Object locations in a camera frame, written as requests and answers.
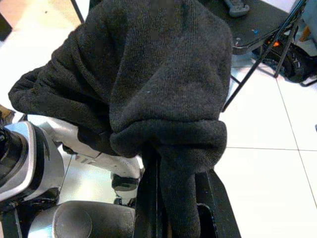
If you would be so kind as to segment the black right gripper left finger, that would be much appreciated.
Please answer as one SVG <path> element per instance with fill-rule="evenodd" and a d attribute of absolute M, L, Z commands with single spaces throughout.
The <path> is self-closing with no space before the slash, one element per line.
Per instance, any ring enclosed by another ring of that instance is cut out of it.
<path fill-rule="evenodd" d="M 145 171 L 137 191 L 134 238 L 162 238 L 160 157 L 152 145 L 145 145 L 142 148 L 142 160 Z"/>

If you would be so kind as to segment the black device with light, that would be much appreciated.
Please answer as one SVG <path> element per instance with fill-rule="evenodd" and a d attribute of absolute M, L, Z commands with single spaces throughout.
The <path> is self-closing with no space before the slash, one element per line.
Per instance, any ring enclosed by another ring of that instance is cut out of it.
<path fill-rule="evenodd" d="M 263 64 L 276 70 L 287 38 L 286 35 L 283 35 L 274 43 L 271 50 L 263 59 Z M 279 73 L 291 82 L 302 83 L 309 77 L 317 76 L 317 56 L 310 56 L 302 48 L 291 43 Z"/>

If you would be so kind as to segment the grey storage ottoman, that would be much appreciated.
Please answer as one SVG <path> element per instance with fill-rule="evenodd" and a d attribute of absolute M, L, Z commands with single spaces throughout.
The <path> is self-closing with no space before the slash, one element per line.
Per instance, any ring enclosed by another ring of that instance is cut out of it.
<path fill-rule="evenodd" d="M 307 0 L 302 14 L 305 26 L 310 30 L 310 39 L 315 44 L 315 52 L 312 56 L 317 56 L 317 0 Z"/>

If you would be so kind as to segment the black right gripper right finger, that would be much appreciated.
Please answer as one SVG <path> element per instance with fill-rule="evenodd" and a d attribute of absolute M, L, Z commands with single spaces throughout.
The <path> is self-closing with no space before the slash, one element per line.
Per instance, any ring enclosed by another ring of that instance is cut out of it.
<path fill-rule="evenodd" d="M 195 175 L 201 238 L 242 238 L 221 179 L 213 169 Z"/>

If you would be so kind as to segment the black knit garment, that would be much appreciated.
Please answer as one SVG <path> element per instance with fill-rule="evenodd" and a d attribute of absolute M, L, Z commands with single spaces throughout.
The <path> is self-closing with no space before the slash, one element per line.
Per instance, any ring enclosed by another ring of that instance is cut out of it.
<path fill-rule="evenodd" d="M 108 155 L 151 144 L 173 231 L 200 238 L 195 175 L 226 148 L 231 59 L 230 28 L 199 0 L 103 0 L 8 97 L 22 113 L 76 125 Z"/>

